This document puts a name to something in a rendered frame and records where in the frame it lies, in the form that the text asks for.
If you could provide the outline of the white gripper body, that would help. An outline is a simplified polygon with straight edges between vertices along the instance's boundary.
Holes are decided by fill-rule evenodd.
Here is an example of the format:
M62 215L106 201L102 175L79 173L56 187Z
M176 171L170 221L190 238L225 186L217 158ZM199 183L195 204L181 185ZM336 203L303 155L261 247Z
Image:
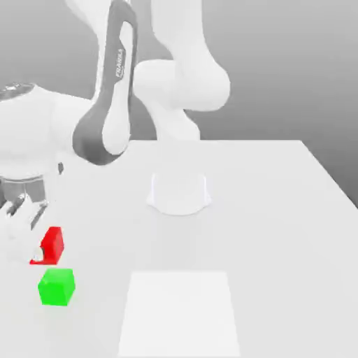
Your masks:
M0 204L0 254L10 262L40 262L41 241L48 230L47 201L34 203L28 195Z

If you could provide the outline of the small red cube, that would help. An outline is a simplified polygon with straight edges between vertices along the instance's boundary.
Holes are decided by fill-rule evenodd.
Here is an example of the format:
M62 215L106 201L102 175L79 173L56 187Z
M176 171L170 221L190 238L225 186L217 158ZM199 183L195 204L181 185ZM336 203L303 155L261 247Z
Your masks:
M50 227L44 235L31 265L57 265L64 251L61 227Z

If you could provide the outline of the small green cube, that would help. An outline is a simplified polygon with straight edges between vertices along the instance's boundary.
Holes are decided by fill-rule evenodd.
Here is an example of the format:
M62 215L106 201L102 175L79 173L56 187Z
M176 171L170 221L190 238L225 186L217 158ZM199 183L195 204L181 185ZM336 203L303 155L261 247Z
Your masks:
M76 290L73 270L48 268L38 283L41 303L45 306L67 306Z

